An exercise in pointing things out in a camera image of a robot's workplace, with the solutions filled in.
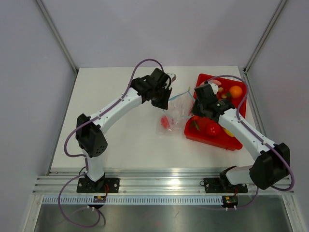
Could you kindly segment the wrinkled red apple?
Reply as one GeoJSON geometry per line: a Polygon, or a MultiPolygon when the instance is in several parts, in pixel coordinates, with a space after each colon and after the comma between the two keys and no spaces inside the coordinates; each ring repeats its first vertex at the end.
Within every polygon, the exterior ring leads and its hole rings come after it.
{"type": "Polygon", "coordinates": [[[167,116],[161,117],[160,123],[161,123],[163,128],[165,128],[165,129],[170,128],[170,122],[169,122],[169,118],[167,116]]]}

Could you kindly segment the clear zip top bag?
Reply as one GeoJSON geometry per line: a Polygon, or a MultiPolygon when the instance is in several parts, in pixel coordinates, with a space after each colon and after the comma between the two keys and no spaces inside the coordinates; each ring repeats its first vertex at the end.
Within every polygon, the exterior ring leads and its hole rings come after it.
{"type": "Polygon", "coordinates": [[[163,110],[156,126],[156,134],[158,136],[167,136],[172,133],[178,134],[184,131],[187,121],[193,116],[190,111],[194,103],[194,97],[189,87],[187,91],[179,93],[168,101],[168,110],[163,110]],[[167,116],[170,122],[170,128],[165,129],[160,123],[160,119],[167,116]]]}

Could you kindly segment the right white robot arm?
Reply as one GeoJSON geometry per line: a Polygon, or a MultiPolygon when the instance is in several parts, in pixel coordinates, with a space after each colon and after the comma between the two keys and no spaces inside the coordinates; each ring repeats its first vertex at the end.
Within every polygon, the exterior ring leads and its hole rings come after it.
{"type": "Polygon", "coordinates": [[[290,151],[284,144],[262,135],[251,126],[239,110],[227,99],[217,98],[218,86],[205,83],[195,88],[196,99],[192,114],[205,117],[227,129],[246,148],[254,160],[251,166],[233,166],[220,173],[219,186],[231,191],[238,184],[253,183],[259,189],[273,187],[278,181],[290,175],[290,151]]]}

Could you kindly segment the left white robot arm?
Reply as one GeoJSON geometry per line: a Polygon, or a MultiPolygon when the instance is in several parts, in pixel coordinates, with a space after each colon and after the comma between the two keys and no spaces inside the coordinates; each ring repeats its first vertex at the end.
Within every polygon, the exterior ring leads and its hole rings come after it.
{"type": "Polygon", "coordinates": [[[171,83],[175,79],[175,74],[156,68],[150,75],[132,79],[119,99],[97,113],[78,116],[75,138],[86,160],[86,171],[78,180],[78,193],[108,192],[110,181],[106,180],[100,161],[108,147],[105,133],[130,110],[147,101],[154,107],[167,110],[172,91],[171,83]]]}

